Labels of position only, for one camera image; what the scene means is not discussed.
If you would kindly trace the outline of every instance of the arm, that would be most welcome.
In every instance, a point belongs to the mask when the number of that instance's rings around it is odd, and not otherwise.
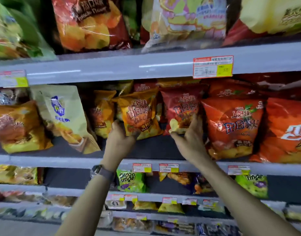
[[[112,124],[101,165],[115,172],[132,147],[139,133],[126,137],[118,121]],[[55,236],[94,236],[101,211],[110,188],[110,183],[101,175],[96,175],[87,185]]]
[[[209,157],[203,143],[202,119],[194,116],[184,137],[171,134],[182,156],[197,167],[223,200],[243,234],[301,236],[290,223],[224,173]]]

